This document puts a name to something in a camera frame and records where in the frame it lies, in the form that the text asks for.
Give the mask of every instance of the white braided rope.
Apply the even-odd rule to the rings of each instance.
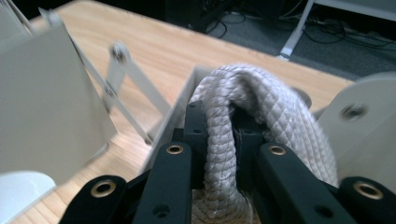
[[[248,64],[213,71],[191,102],[204,103],[208,138],[205,188],[193,193],[193,223],[252,223],[250,199],[236,188],[231,104],[266,123],[272,140],[294,150],[319,179],[337,184],[335,159],[327,139],[300,97],[276,77]]]

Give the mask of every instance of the black plastic part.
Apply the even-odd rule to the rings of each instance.
[[[236,184],[239,190],[253,191],[254,157],[264,143],[262,129],[254,118],[240,108],[233,115],[233,139],[236,155]]]
[[[107,196],[95,197],[110,190],[107,183],[114,183],[114,190]],[[88,182],[68,205],[61,224],[121,223],[122,203],[126,192],[126,181],[119,176],[102,175]]]
[[[276,203],[274,195],[267,193],[262,194],[257,189],[253,190],[253,202],[260,222],[265,224],[278,224],[282,218],[280,207]]]
[[[142,197],[143,190],[145,189],[148,181],[150,171],[151,170],[146,171],[127,183],[127,191],[123,206],[125,214],[122,223],[131,223],[134,220],[134,215],[136,213],[137,206],[140,203],[140,198]]]
[[[359,223],[396,223],[396,195],[374,180],[347,177],[337,198]]]
[[[191,223],[191,148],[179,142],[157,154],[134,224]]]
[[[202,101],[193,102],[186,107],[183,142],[192,150],[191,188],[202,189],[207,154],[206,120]]]
[[[184,129],[176,128],[172,133],[172,142],[183,142]]]
[[[258,167],[281,209],[279,223],[356,223],[288,147],[263,145]],[[258,213],[260,218],[267,214]]]

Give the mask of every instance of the white plastic panel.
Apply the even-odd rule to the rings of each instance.
[[[396,192],[395,86],[396,72],[364,78],[341,91],[320,116],[340,178],[360,175]]]
[[[49,176],[31,171],[1,174],[0,183],[0,223],[8,223],[56,187]]]
[[[0,53],[12,48],[28,35],[11,8],[0,4]]]
[[[0,52],[0,173],[62,184],[115,128],[62,25]]]

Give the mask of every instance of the screw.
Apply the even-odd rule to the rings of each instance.
[[[118,62],[118,63],[125,63],[125,55],[123,54],[122,50],[120,49],[120,47],[118,47],[117,45],[113,46],[113,48],[111,48],[111,55],[113,56],[113,58]]]
[[[349,121],[354,121],[363,117],[367,113],[367,107],[364,105],[349,105],[341,111],[341,116]]]
[[[146,138],[144,140],[145,140],[146,145],[151,146],[151,144],[152,144],[151,139]]]
[[[106,87],[106,88],[105,88],[105,92],[106,92],[106,94],[107,94],[109,97],[113,97],[113,96],[114,96],[114,92],[113,92],[109,87]]]

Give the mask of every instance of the white table leg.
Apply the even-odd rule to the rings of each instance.
[[[308,18],[309,12],[311,11],[312,6],[314,5],[315,0],[308,0],[306,3],[304,12],[300,21],[298,22],[297,27],[294,29],[293,33],[289,37],[283,49],[280,51],[279,58],[289,60],[290,55],[293,53],[294,47],[297,45],[297,42],[300,40],[301,35],[303,34],[304,25],[306,19]]]

